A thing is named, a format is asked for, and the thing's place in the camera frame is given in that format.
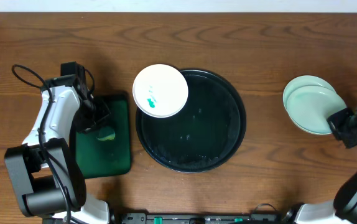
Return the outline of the green scouring sponge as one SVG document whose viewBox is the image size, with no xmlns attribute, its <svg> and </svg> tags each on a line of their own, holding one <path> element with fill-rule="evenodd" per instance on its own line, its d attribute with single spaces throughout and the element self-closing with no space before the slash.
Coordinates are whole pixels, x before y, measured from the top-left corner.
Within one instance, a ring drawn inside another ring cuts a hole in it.
<svg viewBox="0 0 357 224">
<path fill-rule="evenodd" d="M 97 140 L 99 141 L 112 141 L 116 137 L 115 130 L 111 126 L 103 126 L 98 131 Z"/>
</svg>

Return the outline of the pale green plate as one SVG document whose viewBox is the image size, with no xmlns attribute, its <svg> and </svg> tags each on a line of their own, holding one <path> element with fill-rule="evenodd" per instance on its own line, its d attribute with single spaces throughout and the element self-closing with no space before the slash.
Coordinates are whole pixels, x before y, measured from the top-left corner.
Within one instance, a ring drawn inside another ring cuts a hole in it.
<svg viewBox="0 0 357 224">
<path fill-rule="evenodd" d="M 321 86 L 303 86 L 288 97 L 285 108 L 291 120 L 304 131 L 331 134 L 328 117 L 347 107 L 334 91 Z"/>
<path fill-rule="evenodd" d="M 292 94 L 292 92 L 304 86 L 320 86 L 320 87 L 327 88 L 333 92 L 336 92 L 335 89 L 324 79 L 312 75 L 302 75 L 292 79 L 285 86 L 283 91 L 283 97 L 282 97 L 282 101 L 285 108 L 286 108 L 287 100 L 289 99 L 289 96 Z"/>
</svg>

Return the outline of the pale green plate front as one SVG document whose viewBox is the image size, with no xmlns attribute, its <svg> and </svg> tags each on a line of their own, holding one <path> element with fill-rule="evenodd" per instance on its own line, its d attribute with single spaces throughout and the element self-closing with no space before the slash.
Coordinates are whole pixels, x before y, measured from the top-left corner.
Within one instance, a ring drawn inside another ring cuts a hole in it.
<svg viewBox="0 0 357 224">
<path fill-rule="evenodd" d="M 312 75 L 302 75 L 292 79 L 285 86 L 283 91 L 283 97 L 282 97 L 282 101 L 285 108 L 286 108 L 287 100 L 289 99 L 289 96 L 292 94 L 292 92 L 304 86 L 320 86 L 320 87 L 327 88 L 333 92 L 336 92 L 335 89 L 324 79 Z"/>
</svg>

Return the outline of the white plate with green smear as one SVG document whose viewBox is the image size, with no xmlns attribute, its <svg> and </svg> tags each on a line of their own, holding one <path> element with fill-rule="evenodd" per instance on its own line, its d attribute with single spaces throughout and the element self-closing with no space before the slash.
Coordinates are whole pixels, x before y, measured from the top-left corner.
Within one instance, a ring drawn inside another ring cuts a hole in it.
<svg viewBox="0 0 357 224">
<path fill-rule="evenodd" d="M 154 64 L 143 68 L 135 77 L 132 95 L 137 107 L 155 118 L 177 114 L 188 99 L 185 77 L 176 68 Z"/>
</svg>

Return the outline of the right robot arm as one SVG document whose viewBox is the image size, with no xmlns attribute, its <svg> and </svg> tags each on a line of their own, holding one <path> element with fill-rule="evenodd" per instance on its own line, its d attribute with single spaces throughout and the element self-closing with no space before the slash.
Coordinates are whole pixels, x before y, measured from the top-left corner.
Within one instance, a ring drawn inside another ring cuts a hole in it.
<svg viewBox="0 0 357 224">
<path fill-rule="evenodd" d="M 304 129 L 327 128 L 347 148 L 357 146 L 357 110 L 337 95 L 300 94 L 287 101 L 287 112 Z M 291 208 L 286 223 L 357 223 L 357 172 L 337 192 L 334 200 Z"/>
</svg>

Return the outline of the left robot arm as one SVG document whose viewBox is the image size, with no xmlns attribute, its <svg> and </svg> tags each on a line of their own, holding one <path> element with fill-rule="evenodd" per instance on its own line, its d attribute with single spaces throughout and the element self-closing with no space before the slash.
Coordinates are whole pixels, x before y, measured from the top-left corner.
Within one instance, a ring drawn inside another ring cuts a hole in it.
<svg viewBox="0 0 357 224">
<path fill-rule="evenodd" d="M 86 192 L 85 178 L 69 148 L 71 131 L 88 134 L 111 112 L 87 86 L 88 69 L 63 63 L 60 76 L 41 79 L 42 105 L 29 135 L 4 155 L 9 178 L 26 217 L 43 223 L 109 223 L 108 203 Z"/>
</svg>

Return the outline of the black rectangular water tray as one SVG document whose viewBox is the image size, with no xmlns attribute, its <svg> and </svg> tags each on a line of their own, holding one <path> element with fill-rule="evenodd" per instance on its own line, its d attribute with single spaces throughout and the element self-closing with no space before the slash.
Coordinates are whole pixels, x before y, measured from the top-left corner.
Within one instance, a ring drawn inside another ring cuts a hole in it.
<svg viewBox="0 0 357 224">
<path fill-rule="evenodd" d="M 99 96 L 108 106 L 111 116 L 106 126 L 116 133 L 112 141 L 97 140 L 98 131 L 79 133 L 71 128 L 71 150 L 84 178 L 123 175 L 131 170 L 131 137 L 127 95 Z"/>
</svg>

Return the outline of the black round tray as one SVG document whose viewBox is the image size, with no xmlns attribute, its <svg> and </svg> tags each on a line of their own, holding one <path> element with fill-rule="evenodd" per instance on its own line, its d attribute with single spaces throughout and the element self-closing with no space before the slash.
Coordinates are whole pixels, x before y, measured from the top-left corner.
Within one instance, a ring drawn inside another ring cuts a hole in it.
<svg viewBox="0 0 357 224">
<path fill-rule="evenodd" d="M 162 166 L 185 173 L 205 172 L 230 159 L 246 132 L 246 110 L 234 86 L 200 69 L 181 71 L 188 84 L 185 106 L 168 118 L 136 111 L 137 136 Z"/>
</svg>

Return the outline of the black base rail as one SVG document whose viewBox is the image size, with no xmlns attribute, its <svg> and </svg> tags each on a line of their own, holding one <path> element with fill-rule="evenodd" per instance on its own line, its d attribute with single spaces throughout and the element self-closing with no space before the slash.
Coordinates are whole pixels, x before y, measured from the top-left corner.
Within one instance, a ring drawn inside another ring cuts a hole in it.
<svg viewBox="0 0 357 224">
<path fill-rule="evenodd" d="M 120 216 L 122 224 L 287 224 L 294 218 L 277 212 L 252 212 L 242 214 L 185 214 L 132 212 Z"/>
</svg>

